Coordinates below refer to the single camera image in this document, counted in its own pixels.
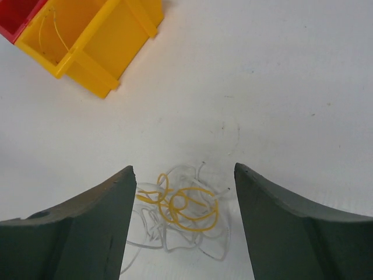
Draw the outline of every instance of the white table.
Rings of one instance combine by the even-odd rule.
[[[234,187],[242,162],[330,207],[373,215],[370,0],[173,0],[105,100],[0,38],[0,219],[27,217],[133,165],[178,163]],[[231,250],[143,250],[123,279],[253,279],[237,199]],[[131,224],[129,236],[138,234]],[[135,249],[126,247],[125,259]]]

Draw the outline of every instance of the wire in yellow bin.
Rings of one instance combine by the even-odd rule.
[[[161,0],[48,0],[15,45],[105,98],[162,19]]]

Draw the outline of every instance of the plastic bin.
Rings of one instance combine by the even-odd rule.
[[[162,19],[161,0],[48,0],[16,45],[104,98]]]
[[[0,34],[12,44],[47,0],[0,0]]]

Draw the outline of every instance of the tangled cable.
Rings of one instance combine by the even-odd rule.
[[[223,261],[229,250],[230,227],[219,211],[219,199],[229,192],[229,188],[217,192],[199,179],[201,168],[196,169],[190,165],[178,165],[168,172],[159,175],[157,184],[139,183],[136,198],[144,202],[133,207],[133,213],[140,216],[145,236],[143,242],[134,243],[127,240],[127,244],[138,247],[134,258],[123,274],[131,267],[141,249],[163,249],[166,253],[174,250],[199,250],[208,257]],[[183,174],[175,182],[169,178],[170,173],[179,169],[193,171],[193,176]],[[145,191],[142,187],[151,187],[154,191]],[[211,235],[212,230],[218,229],[218,234]],[[168,232],[177,233],[188,246],[167,247]],[[201,248],[204,239],[223,239],[223,255],[213,256]]]

